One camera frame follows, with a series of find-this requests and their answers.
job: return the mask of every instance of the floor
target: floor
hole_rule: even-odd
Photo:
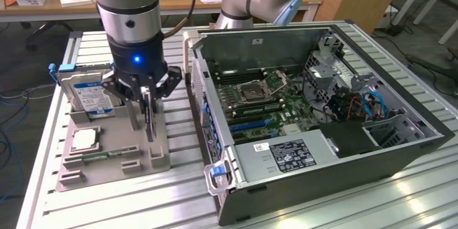
[[[392,3],[395,6],[402,6],[404,1],[406,0],[394,0]],[[412,5],[411,11],[422,1],[423,0],[416,1]],[[418,57],[448,67],[451,62],[446,60],[447,49],[440,46],[436,41],[456,18],[458,10],[438,2],[434,6],[434,10],[431,10],[418,26],[414,26],[407,22],[414,34],[408,35],[402,33],[390,39],[392,39],[403,52],[416,55]],[[180,21],[181,17],[168,17],[168,19],[165,19],[167,17],[163,17],[163,21],[165,22],[163,27],[172,27]],[[211,21],[209,15],[197,15],[193,18],[193,23],[188,24],[188,26],[207,25]],[[37,50],[34,52],[29,52],[24,49],[22,41],[33,29],[37,29],[41,24],[42,23],[38,22],[32,23],[32,28],[24,30],[18,23],[10,23],[8,29],[0,33],[0,49],[2,54],[2,58],[0,58],[0,92],[13,88],[30,88],[53,82],[49,78],[46,67],[49,63],[58,64],[62,59],[68,32],[60,27],[52,28],[52,30],[36,40]],[[68,24],[76,31],[100,31],[103,29],[96,19],[69,21]],[[376,31],[375,33],[378,35],[384,35],[380,31]],[[403,62],[406,61],[387,39],[376,39],[376,41],[390,51],[390,53],[399,58],[399,60]],[[451,44],[451,42],[458,45],[458,33],[451,37],[448,44]],[[424,81],[431,83],[431,75],[423,68],[415,65],[411,69]],[[452,92],[454,83],[451,80],[442,76],[438,76],[438,79],[436,86],[439,89],[442,91]],[[45,88],[33,92],[32,96],[37,97],[50,93],[52,88]],[[448,96],[444,96],[444,98],[454,104],[454,106],[458,106],[456,99]],[[21,197],[25,194],[26,181],[32,172],[34,154],[41,137],[49,103],[50,98],[30,100],[28,102],[29,115],[13,129],[6,131],[8,139],[16,146],[18,159],[22,165],[24,183],[20,190],[14,192],[13,198],[8,198],[0,202],[0,221],[1,228],[4,229],[14,228],[16,225],[22,203]],[[0,104],[1,121],[4,117],[9,116],[14,112],[16,108],[17,107]],[[2,164],[2,162],[4,155],[0,156],[0,164]],[[6,167],[0,170],[0,198],[1,195],[14,188],[16,182],[17,169],[12,159]]]

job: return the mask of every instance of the circuit board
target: circuit board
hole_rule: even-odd
[[[296,82],[275,70],[264,80],[216,84],[236,144],[308,131],[319,124]]]

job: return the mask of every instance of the hard drive label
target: hard drive label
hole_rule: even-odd
[[[77,83],[73,85],[79,101],[89,114],[111,112],[113,105],[109,96],[103,92],[100,82]]]
[[[271,145],[269,148],[277,168],[283,173],[316,165],[302,139]]]

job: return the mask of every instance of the aluminum extrusion table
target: aluminum extrusion table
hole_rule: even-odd
[[[424,107],[456,132],[456,109],[355,25],[339,21],[331,23],[340,27]],[[172,65],[183,64],[181,33],[164,41],[165,60]],[[68,40],[64,63],[96,62],[109,58],[104,32],[85,32],[81,36],[73,34]],[[354,56],[346,55],[344,58],[358,72],[367,69]],[[60,87],[56,88],[17,228],[221,228],[217,226],[213,199],[205,189],[184,82],[164,100],[164,107],[172,169],[58,193],[53,190],[64,146],[58,140],[65,137],[67,128],[62,126],[71,119],[67,115],[71,106]],[[224,229],[334,226],[448,228],[458,224],[456,171],[455,137],[391,178],[255,217]]]

